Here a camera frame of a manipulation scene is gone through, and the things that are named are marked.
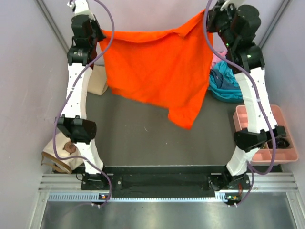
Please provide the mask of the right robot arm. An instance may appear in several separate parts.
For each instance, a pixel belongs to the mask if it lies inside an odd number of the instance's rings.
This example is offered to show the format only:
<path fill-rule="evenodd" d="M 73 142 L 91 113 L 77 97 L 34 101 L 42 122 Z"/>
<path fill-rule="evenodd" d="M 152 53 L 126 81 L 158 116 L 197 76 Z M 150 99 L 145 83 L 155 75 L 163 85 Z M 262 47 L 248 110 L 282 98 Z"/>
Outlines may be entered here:
<path fill-rule="evenodd" d="M 219 0 L 207 6 L 203 15 L 203 33 L 217 33 L 227 48 L 223 58 L 232 69 L 241 89 L 247 113 L 247 127 L 235 132 L 233 156 L 219 175 L 208 177 L 211 189 L 235 188 L 246 179 L 248 165 L 268 141 L 285 136 L 271 110 L 265 86 L 265 62 L 262 50 L 254 42 L 261 25 L 259 11 L 241 0 Z"/>

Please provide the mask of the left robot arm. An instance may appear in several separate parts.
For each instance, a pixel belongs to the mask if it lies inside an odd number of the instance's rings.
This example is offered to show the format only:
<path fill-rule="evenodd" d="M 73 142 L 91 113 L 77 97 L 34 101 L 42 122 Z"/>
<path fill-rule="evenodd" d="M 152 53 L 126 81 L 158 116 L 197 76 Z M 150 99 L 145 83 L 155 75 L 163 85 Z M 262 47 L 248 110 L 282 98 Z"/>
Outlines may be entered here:
<path fill-rule="evenodd" d="M 97 43 L 104 39 L 94 16 L 79 14 L 71 20 L 72 45 L 68 50 L 68 87 L 66 104 L 57 127 L 78 149 L 85 164 L 82 190 L 101 190 L 108 187 L 108 178 L 101 171 L 104 164 L 95 145 L 97 125 L 87 119 L 86 97 L 89 79 L 97 56 Z"/>

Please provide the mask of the aluminium frame rail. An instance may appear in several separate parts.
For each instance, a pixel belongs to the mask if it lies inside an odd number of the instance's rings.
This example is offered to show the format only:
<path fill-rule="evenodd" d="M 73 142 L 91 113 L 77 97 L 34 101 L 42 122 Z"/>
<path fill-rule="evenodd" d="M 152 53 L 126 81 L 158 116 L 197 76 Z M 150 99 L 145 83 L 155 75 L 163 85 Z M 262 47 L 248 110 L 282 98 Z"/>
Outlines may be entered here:
<path fill-rule="evenodd" d="M 39 191 L 77 192 L 81 181 L 74 174 L 44 174 Z M 296 192 L 298 186 L 292 173 L 271 172 L 267 175 L 254 174 L 253 192 Z"/>

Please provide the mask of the turquoise t shirt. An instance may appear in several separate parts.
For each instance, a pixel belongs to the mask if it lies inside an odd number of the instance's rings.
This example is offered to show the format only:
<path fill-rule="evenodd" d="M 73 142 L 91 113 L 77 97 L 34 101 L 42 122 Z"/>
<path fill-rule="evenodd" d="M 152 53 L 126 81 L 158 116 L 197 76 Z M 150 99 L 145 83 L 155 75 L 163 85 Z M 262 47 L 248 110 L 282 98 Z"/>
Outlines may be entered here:
<path fill-rule="evenodd" d="M 243 97 L 232 69 L 224 61 L 217 63 L 210 70 L 208 90 L 217 94 L 234 94 Z"/>

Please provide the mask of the folded beige t shirt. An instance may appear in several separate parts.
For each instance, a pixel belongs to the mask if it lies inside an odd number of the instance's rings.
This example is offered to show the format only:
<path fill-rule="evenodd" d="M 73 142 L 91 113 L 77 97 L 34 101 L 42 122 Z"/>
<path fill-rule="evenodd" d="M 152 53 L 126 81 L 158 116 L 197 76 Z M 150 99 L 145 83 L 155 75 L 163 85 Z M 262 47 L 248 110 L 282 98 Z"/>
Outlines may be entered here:
<path fill-rule="evenodd" d="M 90 76 L 87 91 L 95 95 L 102 95 L 105 93 L 107 88 L 108 85 L 105 67 L 96 65 Z"/>

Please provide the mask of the orange t shirt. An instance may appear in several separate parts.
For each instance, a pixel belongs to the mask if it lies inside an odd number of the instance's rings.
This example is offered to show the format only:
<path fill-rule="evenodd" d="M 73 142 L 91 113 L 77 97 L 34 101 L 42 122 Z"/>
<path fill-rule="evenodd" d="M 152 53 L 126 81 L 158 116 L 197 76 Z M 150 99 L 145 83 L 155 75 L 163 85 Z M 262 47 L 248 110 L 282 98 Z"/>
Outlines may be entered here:
<path fill-rule="evenodd" d="M 190 129 L 209 86 L 213 58 L 213 35 L 204 36 L 203 13 L 174 29 L 103 33 L 100 47 L 112 92 L 166 108 L 171 122 Z"/>

